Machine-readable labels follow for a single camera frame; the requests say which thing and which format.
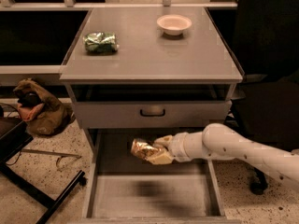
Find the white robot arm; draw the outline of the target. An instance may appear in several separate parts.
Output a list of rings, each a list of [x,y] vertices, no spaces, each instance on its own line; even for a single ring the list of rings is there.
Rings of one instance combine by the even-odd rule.
[[[147,158],[152,164],[170,164],[195,159],[239,159],[272,177],[277,182],[299,190],[299,156],[275,147],[251,141],[231,128],[212,123],[197,133],[177,133],[158,138],[159,151]]]

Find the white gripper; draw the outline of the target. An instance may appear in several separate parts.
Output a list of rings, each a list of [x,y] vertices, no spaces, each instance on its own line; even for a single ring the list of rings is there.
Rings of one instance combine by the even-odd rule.
[[[184,140],[186,135],[186,133],[177,133],[174,136],[167,135],[155,139],[154,144],[162,147],[168,147],[168,151],[174,158],[169,154],[168,151],[162,150],[147,157],[147,161],[149,161],[153,165],[171,164],[173,162],[173,159],[178,162],[188,161],[189,156],[187,155],[184,148]]]

